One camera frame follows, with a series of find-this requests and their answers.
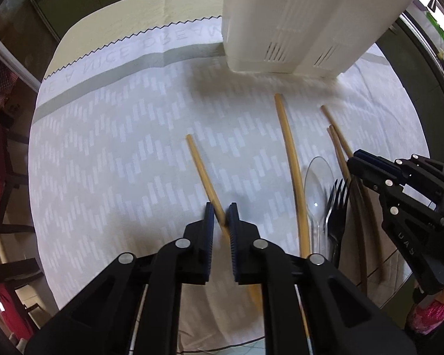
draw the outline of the black zigzag line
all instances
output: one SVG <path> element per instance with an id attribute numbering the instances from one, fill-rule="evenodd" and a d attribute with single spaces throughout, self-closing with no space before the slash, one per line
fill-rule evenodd
<path id="1" fill-rule="evenodd" d="M 54 75 L 56 72 L 58 72 L 58 71 L 60 71 L 60 70 L 63 70 L 64 68 L 68 67 L 69 65 L 74 64 L 76 61 L 79 61 L 80 59 L 83 59 L 85 56 L 90 55 L 91 53 L 97 52 L 97 51 L 99 51 L 99 50 L 101 50 L 101 49 L 103 49 L 103 48 L 105 48 L 105 47 L 108 47 L 108 46 L 111 45 L 111 44 L 115 44 L 115 43 L 117 43 L 117 42 L 119 42 L 119 41 L 123 41 L 123 40 L 125 40 L 125 39 L 129 39 L 130 37 L 137 36 L 137 35 L 139 35 L 140 33 L 146 33 L 146 32 L 148 32 L 148 30 L 153 30 L 153 29 L 156 29 L 156 28 L 162 29 L 162 28 L 168 27 L 168 26 L 170 26 L 170 25 L 186 24 L 187 22 L 202 21 L 202 20 L 210 20 L 210 19 L 212 19 L 212 18 L 220 18 L 220 17 L 222 17 L 222 15 L 211 16 L 211 17 L 202 17 L 202 18 L 194 19 L 194 20 L 186 20 L 186 21 L 170 22 L 169 24 L 166 24 L 166 25 L 163 25 L 163 26 L 154 26 L 153 28 L 148 28 L 148 29 L 145 29 L 145 30 L 140 30 L 140 32 L 138 32 L 138 33 L 133 33 L 133 34 L 131 34 L 130 36 L 125 36 L 125 37 L 123 37 L 122 39 L 118 39 L 118 40 L 115 40 L 115 41 L 109 42 L 109 44 L 103 45 L 103 46 L 100 47 L 100 48 L 94 49 L 93 51 L 90 51 L 89 53 L 86 53 L 85 55 L 79 57 L 78 59 L 76 59 L 76 60 L 74 60 L 74 61 L 72 61 L 72 62 L 70 62 L 70 63 L 67 63 L 67 65 L 65 65 L 64 67 L 61 67 L 61 68 L 55 70 L 54 72 L 50 73 L 48 76 L 46 76 L 46 77 L 43 79 L 43 81 L 46 80 L 48 77 Z"/>

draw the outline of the white plastic container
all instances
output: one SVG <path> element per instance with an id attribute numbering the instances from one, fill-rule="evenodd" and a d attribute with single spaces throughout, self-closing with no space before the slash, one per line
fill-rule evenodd
<path id="1" fill-rule="evenodd" d="M 412 0 L 224 0 L 233 71 L 333 78 L 345 72 Z"/>

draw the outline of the fork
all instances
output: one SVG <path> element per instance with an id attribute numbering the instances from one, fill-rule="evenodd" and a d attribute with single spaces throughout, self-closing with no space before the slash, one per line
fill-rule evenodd
<path id="1" fill-rule="evenodd" d="M 347 203 L 350 193 L 350 185 L 345 183 L 342 179 L 337 185 L 335 181 L 334 186 L 330 192 L 327 216 L 327 235 L 334 243 L 334 250 L 332 254 L 332 264 L 336 268 L 339 267 L 340 248 L 342 244 L 342 237 L 345 232 L 345 223 L 347 218 Z"/>

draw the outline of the chopstick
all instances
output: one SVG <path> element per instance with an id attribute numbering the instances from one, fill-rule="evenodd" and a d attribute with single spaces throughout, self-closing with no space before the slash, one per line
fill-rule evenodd
<path id="1" fill-rule="evenodd" d="M 337 137 L 337 133 L 335 128 L 331 125 L 327 129 L 327 133 L 332 140 L 332 144 L 334 145 L 334 149 L 336 151 L 337 162 L 339 164 L 340 171 L 342 172 L 342 176 L 344 180 L 350 185 L 350 204 L 352 206 L 352 213 L 354 216 L 354 225 L 355 225 L 355 235 L 357 238 L 358 245 L 358 259 L 360 262 L 360 289 L 362 292 L 367 295 L 368 289 L 368 274 L 367 274 L 367 255 L 365 248 L 365 236 L 363 235 L 362 228 L 362 218 L 360 216 L 360 209 L 358 206 L 359 193 L 358 193 L 358 184 L 357 181 L 352 181 L 352 177 L 350 176 L 350 172 L 348 171 L 347 163 L 344 159 L 344 154 L 342 153 L 342 147 L 340 146 L 339 138 Z"/>
<path id="2" fill-rule="evenodd" d="M 288 117 L 284 110 L 283 96 L 275 94 L 276 111 L 283 133 L 286 154 L 288 155 L 289 170 L 291 172 L 292 189 L 295 193 L 296 220 L 298 224 L 299 238 L 299 256 L 307 258 L 311 254 L 311 245 L 309 242 L 309 224 L 304 195 L 303 178 L 299 168 L 298 155 L 296 153 L 295 142 L 292 139 L 291 129 L 289 127 Z"/>
<path id="3" fill-rule="evenodd" d="M 212 185 L 211 179 L 207 174 L 207 171 L 204 167 L 204 162 L 201 159 L 201 155 L 199 155 L 199 151 L 194 143 L 194 139 L 192 135 L 186 135 L 186 141 L 189 145 L 189 149 L 191 150 L 191 155 L 194 161 L 194 164 L 199 173 L 199 177 L 201 178 L 202 185 L 205 189 L 205 193 L 207 194 L 207 198 L 212 203 L 214 207 L 214 213 L 217 221 L 219 222 L 219 226 L 222 230 L 224 237 L 230 243 L 230 232 L 225 219 L 225 212 L 222 208 L 221 202 L 217 197 L 217 193 L 214 190 L 214 186 Z M 255 304 L 255 307 L 259 312 L 263 311 L 263 301 L 261 296 L 261 287 L 259 284 L 250 284 L 249 285 L 249 294 L 250 297 Z"/>
<path id="4" fill-rule="evenodd" d="M 344 135 L 342 134 L 342 131 L 340 130 L 337 122 L 332 117 L 332 115 L 329 112 L 329 109 L 325 106 L 321 106 L 321 111 L 325 114 L 327 119 L 329 120 L 331 126 L 334 128 L 335 133 L 337 134 L 340 144 L 342 145 L 342 148 L 344 149 L 347 158 L 353 157 L 353 152 L 350 149 L 347 140 L 345 139 Z M 375 218 L 375 211 L 373 210 L 373 204 L 372 199 L 368 195 L 367 188 L 363 186 L 360 182 L 358 182 L 358 188 L 359 188 L 359 194 L 360 194 L 360 201 L 362 204 L 365 204 L 366 208 L 366 214 L 368 219 L 368 224 L 370 225 L 370 231 L 372 232 L 373 237 L 373 243 L 374 243 L 374 255 L 375 255 L 375 262 L 378 268 L 378 274 L 380 276 L 380 282 L 385 280 L 385 269 L 383 267 L 383 247 L 382 247 L 382 241 L 380 238 L 380 231 L 378 230 L 377 220 Z"/>

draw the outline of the tablecloth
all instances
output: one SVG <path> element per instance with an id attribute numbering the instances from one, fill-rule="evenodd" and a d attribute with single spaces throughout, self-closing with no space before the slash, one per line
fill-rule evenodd
<path id="1" fill-rule="evenodd" d="M 354 149 L 387 159 L 429 155 L 414 107 L 377 46 L 333 81 L 233 73 L 220 27 L 221 18 L 212 17 L 150 29 L 43 82 L 30 135 L 30 201 L 59 307 L 119 253 L 155 253 L 202 218 L 207 198 L 184 140 L 188 133 L 222 205 L 237 202 L 241 218 L 258 225 L 262 237 L 298 254 L 276 92 L 286 100 L 303 173 L 319 155 L 340 177 L 322 104 Z M 382 241 L 387 280 L 378 284 L 367 234 L 369 297 L 378 305 L 411 273 L 383 232 Z M 341 270 L 358 282 L 351 223 Z M 183 287 L 179 350 L 262 336 L 262 318 L 246 287 L 233 281 L 230 248 L 216 226 L 209 283 Z"/>

